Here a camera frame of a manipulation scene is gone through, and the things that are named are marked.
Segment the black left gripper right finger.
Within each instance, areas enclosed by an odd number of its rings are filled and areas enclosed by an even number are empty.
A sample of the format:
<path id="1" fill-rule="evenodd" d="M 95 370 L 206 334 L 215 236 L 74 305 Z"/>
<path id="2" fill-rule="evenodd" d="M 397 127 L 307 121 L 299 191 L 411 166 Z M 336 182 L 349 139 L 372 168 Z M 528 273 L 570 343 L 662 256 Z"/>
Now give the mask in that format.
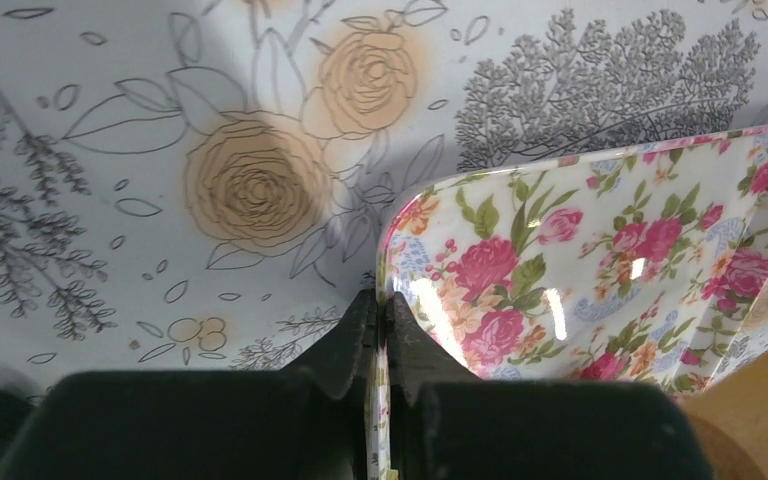
<path id="1" fill-rule="evenodd" d="M 391 459 L 403 479 L 710 479 L 689 420 L 631 382 L 484 380 L 385 304 Z"/>

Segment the wooden dough roller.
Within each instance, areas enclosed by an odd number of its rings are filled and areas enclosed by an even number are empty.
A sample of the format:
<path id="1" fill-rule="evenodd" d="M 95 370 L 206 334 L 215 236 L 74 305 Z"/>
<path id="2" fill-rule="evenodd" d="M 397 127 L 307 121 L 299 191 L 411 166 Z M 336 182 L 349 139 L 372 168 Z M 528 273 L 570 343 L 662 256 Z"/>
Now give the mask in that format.
<path id="1" fill-rule="evenodd" d="M 768 479 L 768 351 L 682 409 L 716 479 Z"/>

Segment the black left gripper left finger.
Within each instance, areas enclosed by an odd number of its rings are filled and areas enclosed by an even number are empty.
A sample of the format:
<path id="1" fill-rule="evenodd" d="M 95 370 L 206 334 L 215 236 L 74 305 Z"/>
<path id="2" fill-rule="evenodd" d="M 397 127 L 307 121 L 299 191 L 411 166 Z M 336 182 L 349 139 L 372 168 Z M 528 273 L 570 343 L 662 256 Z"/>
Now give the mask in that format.
<path id="1" fill-rule="evenodd" d="M 0 479 L 365 479 L 364 340 L 376 299 L 278 370 L 65 377 L 0 452 Z"/>

